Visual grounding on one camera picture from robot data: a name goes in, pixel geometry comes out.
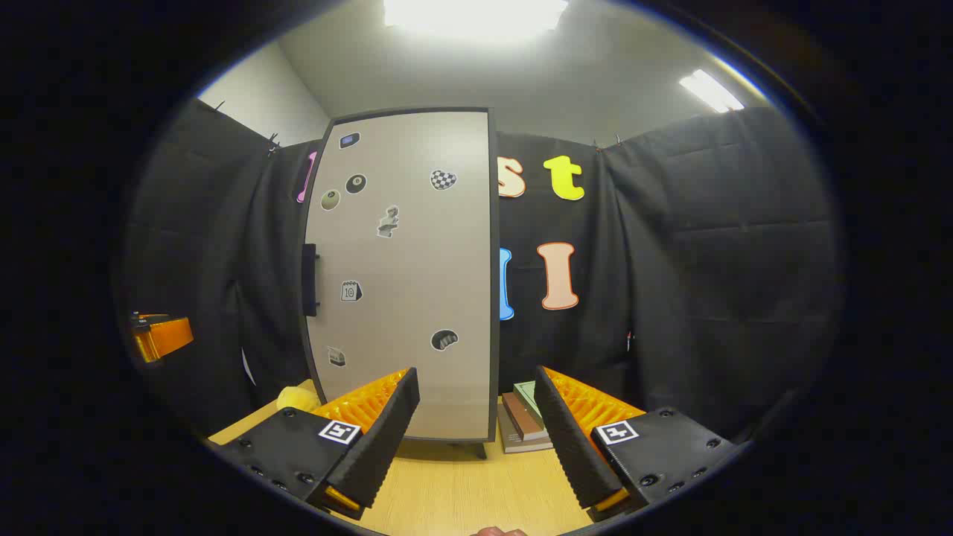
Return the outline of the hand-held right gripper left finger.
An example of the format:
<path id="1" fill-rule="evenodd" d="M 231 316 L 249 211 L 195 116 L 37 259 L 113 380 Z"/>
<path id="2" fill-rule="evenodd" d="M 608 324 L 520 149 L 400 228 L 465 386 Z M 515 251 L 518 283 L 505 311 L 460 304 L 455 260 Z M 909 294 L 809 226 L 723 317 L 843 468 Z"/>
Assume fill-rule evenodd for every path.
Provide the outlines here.
<path id="1" fill-rule="evenodd" d="M 419 401 L 414 367 L 327 403 L 289 386 L 272 416 L 217 453 L 299 501 L 358 520 L 377 498 Z"/>

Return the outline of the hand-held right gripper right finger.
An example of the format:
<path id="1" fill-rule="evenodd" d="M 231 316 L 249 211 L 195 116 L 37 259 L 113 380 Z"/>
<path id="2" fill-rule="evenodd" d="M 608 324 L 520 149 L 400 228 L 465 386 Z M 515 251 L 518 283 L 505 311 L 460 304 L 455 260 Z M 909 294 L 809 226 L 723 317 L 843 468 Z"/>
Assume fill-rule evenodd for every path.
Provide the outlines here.
<path id="1" fill-rule="evenodd" d="M 537 404 L 559 464 L 595 522 L 666 501 L 738 454 L 680 410 L 645 411 L 547 367 L 535 370 Z"/>

